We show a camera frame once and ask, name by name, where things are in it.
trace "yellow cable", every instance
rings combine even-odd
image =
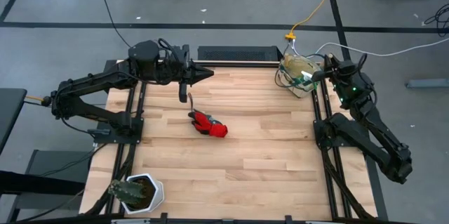
[[[26,98],[29,99],[34,99],[34,100],[39,100],[39,101],[43,101],[43,98],[38,98],[38,97],[34,97],[34,96],[25,96]]]
[[[286,39],[296,39],[295,34],[293,34],[293,30],[294,30],[297,26],[299,26],[299,25],[301,25],[301,24],[306,23],[307,21],[309,21],[310,18],[311,18],[313,15],[315,15],[315,13],[317,12],[317,10],[320,9],[320,7],[323,5],[324,1],[325,1],[325,0],[322,0],[322,1],[321,1],[321,3],[318,5],[318,7],[316,7],[315,10],[309,15],[309,17],[307,17],[307,18],[306,18],[305,20],[303,20],[303,21],[300,21],[300,22],[296,23],[296,24],[292,27],[292,29],[290,30],[290,33],[289,33],[289,34],[286,34]]]

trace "red toy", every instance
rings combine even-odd
[[[212,118],[212,116],[195,110],[192,95],[189,93],[188,96],[191,104],[191,112],[189,112],[189,117],[193,119],[192,125],[195,126],[196,130],[204,135],[221,138],[225,137],[227,134],[227,127],[218,120]]]

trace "red glove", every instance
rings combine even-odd
[[[221,122],[214,120],[210,115],[194,110],[194,112],[189,112],[189,117],[193,119],[192,125],[201,134],[221,138],[227,134],[227,127],[221,124]]]

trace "plant pot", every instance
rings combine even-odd
[[[160,181],[151,177],[148,173],[129,176],[126,178],[126,181],[137,182],[140,179],[147,180],[149,182],[148,185],[152,186],[151,188],[147,188],[147,190],[149,190],[150,192],[154,192],[154,193],[152,193],[152,199],[147,204],[146,207],[143,207],[143,208],[141,207],[139,209],[137,209],[134,206],[131,206],[129,204],[125,204],[125,203],[121,202],[121,204],[123,205],[127,214],[152,212],[155,208],[157,208],[160,204],[162,204],[163,200],[165,199],[165,197],[163,195],[163,184]]]

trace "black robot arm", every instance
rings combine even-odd
[[[80,79],[60,83],[51,93],[51,111],[57,119],[73,116],[85,117],[109,124],[119,135],[133,134],[133,120],[129,112],[110,112],[86,104],[81,96],[108,90],[129,89],[139,81],[146,84],[166,85],[177,81],[180,101],[187,102],[187,85],[193,85],[213,76],[213,71],[189,60],[189,46],[171,46],[165,40],[143,41],[128,50],[128,59],[99,74],[88,74]]]
[[[377,95],[373,83],[360,71],[366,56],[364,54],[359,64],[355,65],[351,61],[340,62],[335,56],[326,55],[323,71],[316,72],[312,77],[314,81],[329,78],[342,102],[340,107],[349,110],[357,122],[349,121],[343,114],[336,113],[319,124],[321,133],[318,138],[321,138],[321,143],[328,142],[329,138],[341,138],[358,147],[377,162],[388,179],[402,184],[412,172],[410,150],[407,145],[399,142],[380,119],[376,101],[373,102],[370,95],[373,92]],[[370,141],[366,129],[382,147]]]

